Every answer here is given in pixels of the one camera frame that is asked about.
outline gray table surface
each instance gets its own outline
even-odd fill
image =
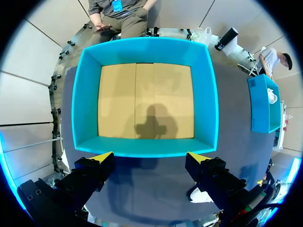
[[[247,74],[213,63],[219,97],[219,137],[216,152],[250,190],[263,178],[272,154],[274,133],[252,132]],[[71,97],[76,67],[66,73],[62,100],[62,137],[70,168],[81,157],[95,154],[75,150],[71,132]],[[190,203],[186,192],[195,183],[185,170],[185,157],[116,157],[116,170],[87,208],[104,221],[129,226],[164,226],[196,220],[217,212],[214,203]]]

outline white shirt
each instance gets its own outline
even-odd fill
[[[262,51],[260,55],[264,57],[266,67],[265,70],[267,70],[269,75],[272,77],[274,67],[280,62],[280,59],[278,59],[278,56],[276,54],[276,50],[274,48],[268,47]],[[259,73],[262,68],[261,61],[258,62],[257,68]]]

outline plastic bag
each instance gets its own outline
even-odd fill
[[[208,47],[212,39],[212,30],[210,27],[207,27],[205,30],[198,27],[191,36],[191,39],[197,43],[205,44]]]
[[[273,90],[270,88],[267,88],[267,93],[269,104],[274,104],[278,100],[278,97],[273,93]]]

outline khaki pants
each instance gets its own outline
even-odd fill
[[[99,44],[111,39],[114,35],[121,33],[121,39],[140,37],[145,34],[147,28],[147,10],[138,8],[122,18],[113,18],[101,14],[102,23],[112,28],[102,34],[94,34],[92,45]]]

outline blue badge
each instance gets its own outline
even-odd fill
[[[114,0],[112,2],[112,5],[113,5],[113,11],[115,13],[121,12],[123,10],[123,6],[122,6],[122,1],[121,0]]]

